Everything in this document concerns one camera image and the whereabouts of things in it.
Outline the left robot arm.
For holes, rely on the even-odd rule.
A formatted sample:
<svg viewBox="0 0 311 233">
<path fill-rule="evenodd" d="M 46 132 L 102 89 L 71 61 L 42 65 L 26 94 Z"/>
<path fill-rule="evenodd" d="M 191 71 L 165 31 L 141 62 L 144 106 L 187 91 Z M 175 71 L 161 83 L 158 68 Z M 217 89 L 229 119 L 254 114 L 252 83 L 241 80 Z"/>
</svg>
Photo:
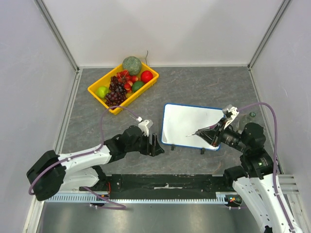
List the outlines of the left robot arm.
<svg viewBox="0 0 311 233">
<path fill-rule="evenodd" d="M 122 134 L 93 148 L 69 154 L 49 150 L 26 173 L 29 194 L 43 201 L 59 191 L 84 186 L 101 191 L 107 180 L 100 166 L 121 160 L 130 152 L 155 157 L 163 154 L 164 149 L 155 133 L 146 135 L 138 126 L 130 126 Z"/>
</svg>

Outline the blue framed whiteboard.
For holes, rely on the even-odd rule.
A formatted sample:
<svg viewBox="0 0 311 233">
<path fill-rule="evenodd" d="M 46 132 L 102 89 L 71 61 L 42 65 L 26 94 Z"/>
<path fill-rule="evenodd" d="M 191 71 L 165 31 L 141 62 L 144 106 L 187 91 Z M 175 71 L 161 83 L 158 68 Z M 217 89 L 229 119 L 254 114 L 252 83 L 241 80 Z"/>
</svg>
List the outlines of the blue framed whiteboard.
<svg viewBox="0 0 311 233">
<path fill-rule="evenodd" d="M 171 146 L 217 151 L 219 146 L 213 147 L 196 135 L 186 136 L 216 124 L 222 117 L 219 108 L 167 103 L 163 112 L 161 142 Z"/>
</svg>

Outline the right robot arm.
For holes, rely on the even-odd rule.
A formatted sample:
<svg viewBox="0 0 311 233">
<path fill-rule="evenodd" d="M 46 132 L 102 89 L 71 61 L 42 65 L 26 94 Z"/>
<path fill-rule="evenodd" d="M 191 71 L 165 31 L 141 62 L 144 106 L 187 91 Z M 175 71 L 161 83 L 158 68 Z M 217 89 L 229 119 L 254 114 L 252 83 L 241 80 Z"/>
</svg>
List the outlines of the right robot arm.
<svg viewBox="0 0 311 233">
<path fill-rule="evenodd" d="M 224 171 L 223 187 L 237 192 L 262 233 L 301 233 L 281 190 L 275 162 L 264 148 L 263 128 L 251 122 L 238 133 L 226 123 L 221 118 L 215 126 L 195 132 L 212 146 L 224 143 L 242 153 L 241 165 Z"/>
</svg>

